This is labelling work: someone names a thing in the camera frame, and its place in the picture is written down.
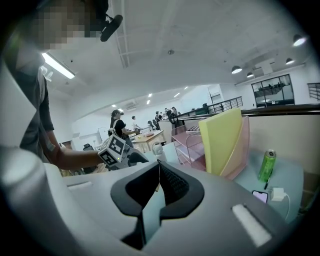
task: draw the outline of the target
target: window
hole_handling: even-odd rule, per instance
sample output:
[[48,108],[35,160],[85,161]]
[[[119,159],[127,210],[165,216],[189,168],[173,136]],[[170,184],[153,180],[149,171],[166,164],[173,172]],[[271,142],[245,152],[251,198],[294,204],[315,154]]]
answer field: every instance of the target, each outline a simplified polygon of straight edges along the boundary
[[295,104],[290,75],[282,75],[252,85],[257,108]]

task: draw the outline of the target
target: white wall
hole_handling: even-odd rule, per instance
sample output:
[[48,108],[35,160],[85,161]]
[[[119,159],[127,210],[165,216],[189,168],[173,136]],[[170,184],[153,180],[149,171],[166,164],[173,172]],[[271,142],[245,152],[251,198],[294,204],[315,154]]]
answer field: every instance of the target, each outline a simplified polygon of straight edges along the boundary
[[59,143],[72,140],[72,127],[67,103],[55,98],[49,99],[51,121],[54,135]]
[[[289,74],[291,78],[294,102],[296,105],[320,103],[315,98],[310,98],[309,96],[309,89],[307,83],[320,82],[320,68],[314,59],[310,59],[310,61],[308,61],[304,66],[275,72],[274,74],[271,74],[268,77],[263,77],[261,79],[255,79],[254,81],[250,81],[248,84],[237,85],[236,91],[238,96],[242,96],[243,109],[256,108],[255,95],[251,86],[252,83],[257,83],[259,81],[271,79],[272,77],[283,76],[286,74]],[[226,88],[223,87],[223,85],[221,85],[220,87],[223,95],[229,94],[229,92],[226,90]]]
[[212,105],[211,94],[219,92],[220,86],[218,84],[198,85],[190,90],[181,98],[182,113],[189,112],[191,109],[202,108],[204,103]]

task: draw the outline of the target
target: green can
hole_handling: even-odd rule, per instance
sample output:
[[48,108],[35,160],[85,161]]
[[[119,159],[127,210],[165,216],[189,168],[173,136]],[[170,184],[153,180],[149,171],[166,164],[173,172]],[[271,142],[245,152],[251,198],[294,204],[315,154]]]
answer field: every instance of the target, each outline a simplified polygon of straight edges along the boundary
[[272,170],[274,169],[276,162],[276,152],[272,149],[269,149],[265,152],[262,165],[259,171],[258,180],[261,182],[267,182]]

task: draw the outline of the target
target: white ceiling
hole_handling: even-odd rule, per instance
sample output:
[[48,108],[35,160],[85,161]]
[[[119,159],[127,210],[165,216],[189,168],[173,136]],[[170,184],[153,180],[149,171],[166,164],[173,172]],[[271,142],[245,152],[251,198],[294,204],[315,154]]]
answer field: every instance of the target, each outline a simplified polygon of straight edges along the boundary
[[[247,72],[263,75],[261,68],[253,70],[261,61],[273,58],[273,71],[278,71],[287,68],[287,58],[299,65],[311,54],[309,42],[292,47],[294,34],[305,34],[276,1],[109,3],[108,13],[123,15],[123,22],[107,42],[74,38],[50,51],[75,73],[67,79],[55,71],[50,94],[68,100],[106,91],[115,101],[108,99],[108,106],[186,85],[240,83]],[[234,65],[243,71],[231,75]]]

